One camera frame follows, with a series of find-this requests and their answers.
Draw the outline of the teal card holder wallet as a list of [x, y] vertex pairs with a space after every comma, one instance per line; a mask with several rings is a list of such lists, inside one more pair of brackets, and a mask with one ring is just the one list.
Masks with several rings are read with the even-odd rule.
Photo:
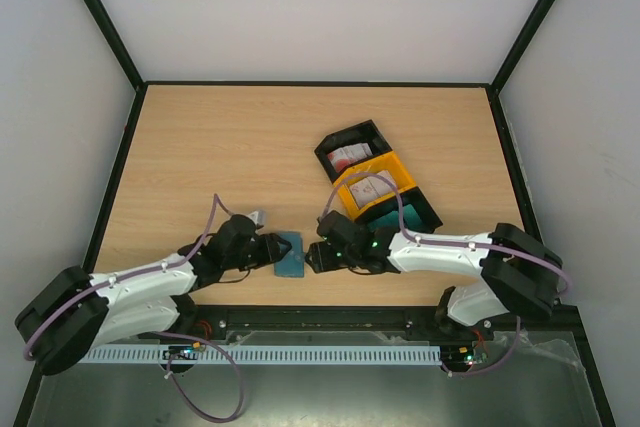
[[274, 264], [274, 274], [279, 278], [301, 279], [304, 277], [305, 252], [299, 232], [278, 232], [291, 248], [285, 256]]

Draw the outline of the yellow bin with cards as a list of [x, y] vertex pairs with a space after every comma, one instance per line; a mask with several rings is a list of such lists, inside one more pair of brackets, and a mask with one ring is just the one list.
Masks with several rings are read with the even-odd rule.
[[356, 220], [417, 186], [413, 176], [394, 151], [347, 167], [333, 183], [347, 216]]

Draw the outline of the black bin with teal cards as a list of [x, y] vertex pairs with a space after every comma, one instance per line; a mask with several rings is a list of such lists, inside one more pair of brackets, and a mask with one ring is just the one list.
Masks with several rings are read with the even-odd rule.
[[[443, 225], [443, 221], [420, 188], [414, 187], [402, 192], [400, 198], [406, 229], [432, 234]], [[391, 194], [390, 198], [367, 208], [355, 219], [355, 222], [370, 230], [378, 227], [398, 227], [399, 212], [396, 196]]]

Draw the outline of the black bin with red cards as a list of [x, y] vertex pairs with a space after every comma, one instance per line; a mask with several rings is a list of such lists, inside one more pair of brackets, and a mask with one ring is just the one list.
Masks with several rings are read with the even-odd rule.
[[331, 182], [348, 168], [392, 150], [373, 120], [327, 135], [314, 154]]

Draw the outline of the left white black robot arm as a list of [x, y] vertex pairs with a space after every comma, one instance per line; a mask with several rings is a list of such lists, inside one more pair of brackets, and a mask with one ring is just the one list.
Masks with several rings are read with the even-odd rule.
[[59, 272], [18, 314], [23, 356], [45, 376], [76, 365], [93, 348], [155, 331], [185, 329], [191, 293], [226, 272], [250, 272], [282, 260], [292, 245], [262, 233], [234, 214], [219, 229], [167, 257], [118, 272], [89, 274], [79, 266]]

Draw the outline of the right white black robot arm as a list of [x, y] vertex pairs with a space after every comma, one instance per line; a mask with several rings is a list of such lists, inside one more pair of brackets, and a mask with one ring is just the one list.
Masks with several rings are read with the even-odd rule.
[[571, 286], [561, 259], [520, 228], [499, 223], [488, 233], [436, 235], [404, 227], [375, 229], [332, 211], [319, 222], [320, 241], [305, 261], [316, 273], [360, 268], [372, 275], [439, 272], [471, 278], [442, 294], [434, 315], [448, 335], [512, 314], [547, 321]]

